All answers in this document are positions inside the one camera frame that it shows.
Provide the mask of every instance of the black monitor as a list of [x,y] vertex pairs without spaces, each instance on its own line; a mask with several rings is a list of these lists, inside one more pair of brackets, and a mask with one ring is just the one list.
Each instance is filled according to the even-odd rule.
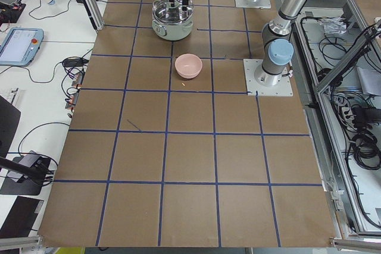
[[[39,195],[45,176],[49,171],[50,159],[43,158],[38,154],[27,154],[28,158],[19,156],[13,161],[5,158],[8,155],[20,117],[21,112],[0,96],[0,170],[5,168],[9,171],[1,186],[1,195]],[[23,160],[28,161],[29,166],[25,166]],[[12,177],[12,174],[15,173],[21,175]]]

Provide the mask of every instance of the bowl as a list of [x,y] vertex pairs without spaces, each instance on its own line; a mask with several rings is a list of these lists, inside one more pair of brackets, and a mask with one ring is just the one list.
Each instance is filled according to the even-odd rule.
[[185,79],[196,77],[202,69],[201,59],[193,54],[179,56],[174,62],[177,73]]

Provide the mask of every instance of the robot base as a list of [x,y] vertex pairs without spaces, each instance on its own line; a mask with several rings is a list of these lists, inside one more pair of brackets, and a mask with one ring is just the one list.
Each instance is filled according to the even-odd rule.
[[271,3],[270,0],[259,0],[257,2],[248,2],[247,0],[236,0],[236,7],[270,9]]
[[262,61],[262,59],[243,60],[248,95],[256,95],[258,92],[258,96],[292,96],[293,93],[289,77],[282,77],[280,82],[273,87],[263,86],[254,79],[255,69],[262,64]]

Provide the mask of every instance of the blue joint cap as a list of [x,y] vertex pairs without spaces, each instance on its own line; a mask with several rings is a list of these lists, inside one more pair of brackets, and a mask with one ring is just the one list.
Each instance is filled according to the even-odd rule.
[[286,65],[291,61],[293,46],[286,39],[276,39],[268,48],[268,57],[276,65]]

